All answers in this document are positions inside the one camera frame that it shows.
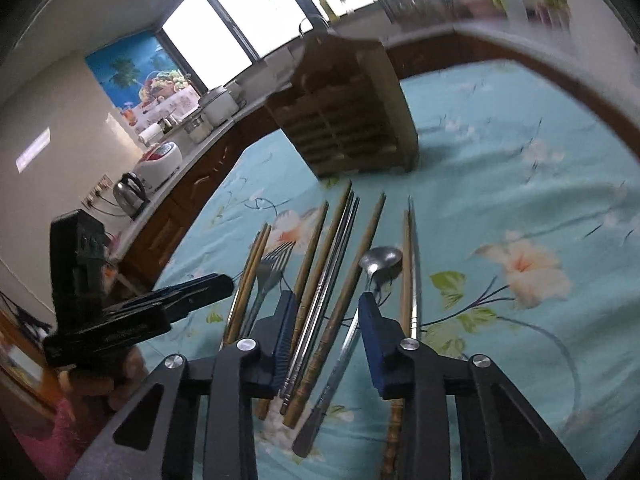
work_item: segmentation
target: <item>power outlet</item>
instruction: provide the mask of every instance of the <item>power outlet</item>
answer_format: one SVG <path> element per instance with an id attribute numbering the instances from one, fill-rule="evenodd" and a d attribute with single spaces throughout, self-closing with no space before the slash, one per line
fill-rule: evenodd
<path id="1" fill-rule="evenodd" d="M 82 205 L 87 209 L 91 209 L 95 201 L 98 200 L 98 196 L 107 192 L 111 187 L 113 187 L 113 180 L 109 178 L 109 175 L 104 174 L 87 196 L 82 199 Z"/>

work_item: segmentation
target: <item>kitchen counter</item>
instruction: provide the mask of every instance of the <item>kitchen counter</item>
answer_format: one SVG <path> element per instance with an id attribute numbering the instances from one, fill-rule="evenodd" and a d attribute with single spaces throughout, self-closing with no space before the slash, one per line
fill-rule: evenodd
<path id="1" fill-rule="evenodd" d="M 533 26 L 524 34 L 511 28 L 506 20 L 447 23 L 394 34 L 385 38 L 383 44 L 399 78 L 484 60 L 520 62 L 587 105 L 632 150 L 640 153 L 638 114 L 632 113 L 636 107 L 615 90 L 603 86 L 580 65 L 571 38 L 565 31 Z M 259 84 L 260 97 L 252 98 L 202 143 L 191 143 L 181 149 L 183 162 L 178 171 L 155 193 L 139 218 L 120 233 L 119 244 L 111 253 L 110 261 L 120 264 L 124 275 L 151 288 L 197 213 L 231 170 L 242 150 L 277 129 L 270 114 L 260 109 L 271 93 L 284 88 L 282 78 L 278 79 L 278 83 L 272 78 L 270 84 Z M 249 94 L 253 89 L 255 95 L 255 88 L 249 85 Z M 218 146 L 220 152 L 215 155 L 215 160 L 221 161 L 226 149 L 231 148 L 226 165 L 211 173 L 207 168 L 212 166 L 207 157 L 203 157 L 207 152 L 213 154 L 216 143 L 232 128 L 237 128 L 239 137 L 224 139 Z M 200 160 L 203 164 L 199 164 L 201 169 L 198 170 L 196 164 Z"/>
<path id="2" fill-rule="evenodd" d="M 255 99 L 251 103 L 247 103 L 242 109 L 238 110 L 233 117 L 215 128 L 205 140 L 194 145 L 194 148 L 191 149 L 191 151 L 182 154 L 182 163 L 178 170 L 172 174 L 172 176 L 169 177 L 169 179 L 153 194 L 149 203 L 143 209 L 142 213 L 140 213 L 138 218 L 131 221 L 131 224 L 120 232 L 118 236 L 118 245 L 111 251 L 108 258 L 110 264 L 117 265 L 122 261 L 133 241 L 136 239 L 138 234 L 140 234 L 140 231 L 142 231 L 156 209 L 158 209 L 158 206 L 169 195 L 169 193 L 171 193 L 180 179 L 234 126 L 234 124 L 242 120 L 244 117 L 247 117 L 258 108 L 261 108 L 267 100 L 267 97 L 268 95 L 265 95 Z M 171 140 L 169 137 L 170 135 L 163 139 L 163 141 Z"/>

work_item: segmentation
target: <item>electric kettle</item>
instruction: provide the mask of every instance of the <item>electric kettle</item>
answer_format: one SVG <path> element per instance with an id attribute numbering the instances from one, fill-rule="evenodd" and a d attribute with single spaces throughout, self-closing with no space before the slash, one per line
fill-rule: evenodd
<path id="1" fill-rule="evenodd" d="M 122 178 L 113 186 L 113 197 L 122 210 L 134 220 L 149 203 L 145 187 L 133 173 L 122 174 Z"/>

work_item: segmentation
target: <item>floral tablecloth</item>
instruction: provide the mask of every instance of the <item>floral tablecloth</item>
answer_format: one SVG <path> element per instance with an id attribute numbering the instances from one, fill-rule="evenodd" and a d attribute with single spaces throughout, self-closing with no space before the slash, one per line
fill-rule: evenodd
<path id="1" fill-rule="evenodd" d="M 378 246 L 401 244 L 411 195 L 423 341 L 460 359 L 491 356 L 587 477 L 605 478 L 640 428 L 637 161 L 590 111 L 512 62 L 417 76 L 402 81 L 402 89 L 418 129 L 420 163 L 409 174 L 353 177 L 361 202 L 338 287 L 379 193 L 388 199 Z M 282 286 L 292 284 L 316 208 L 328 199 L 331 215 L 344 184 L 317 182 L 284 134 L 270 134 L 242 154 L 157 286 L 209 272 L 236 275 L 265 221 L 273 225 L 268 249 L 298 242 Z M 386 316 L 399 314 L 398 288 L 383 307 Z M 363 290 L 364 278 L 348 316 Z M 261 316 L 273 311 L 278 295 L 276 288 Z M 215 354 L 229 306 L 225 300 L 202 308 L 143 344 L 149 367 L 172 352 Z M 255 421 L 261 480 L 377 478 L 388 410 L 359 345 L 307 459 L 290 451 L 296 430 L 281 424 L 276 402 L 264 422 Z M 455 477 L 455 437 L 452 450 Z"/>

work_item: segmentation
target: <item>rice cooker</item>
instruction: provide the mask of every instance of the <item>rice cooker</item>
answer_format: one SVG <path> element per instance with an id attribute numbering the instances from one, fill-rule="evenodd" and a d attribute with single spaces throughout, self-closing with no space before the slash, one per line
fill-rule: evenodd
<path id="1" fill-rule="evenodd" d="M 239 110 L 238 103 L 223 86 L 204 94 L 198 104 L 213 127 L 219 126 Z"/>
<path id="2" fill-rule="evenodd" d="M 156 192 L 169 177 L 174 174 L 182 163 L 182 153 L 175 142 L 155 144 L 151 146 L 133 168 L 145 192 Z"/>

